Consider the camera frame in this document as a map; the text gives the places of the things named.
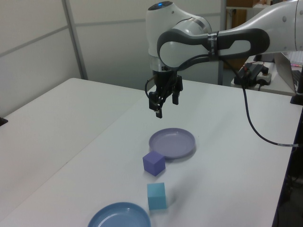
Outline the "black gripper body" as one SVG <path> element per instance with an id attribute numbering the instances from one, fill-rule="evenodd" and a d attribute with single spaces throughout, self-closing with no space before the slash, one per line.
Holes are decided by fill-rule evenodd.
<path id="1" fill-rule="evenodd" d="M 154 83 L 156 85 L 156 92 L 158 94 L 162 94 L 166 89 L 166 94 L 171 94 L 172 93 L 172 88 L 175 84 L 177 75 L 175 71 L 163 71 L 163 72 L 158 72 L 158 71 L 152 71 L 153 76 L 154 76 Z"/>

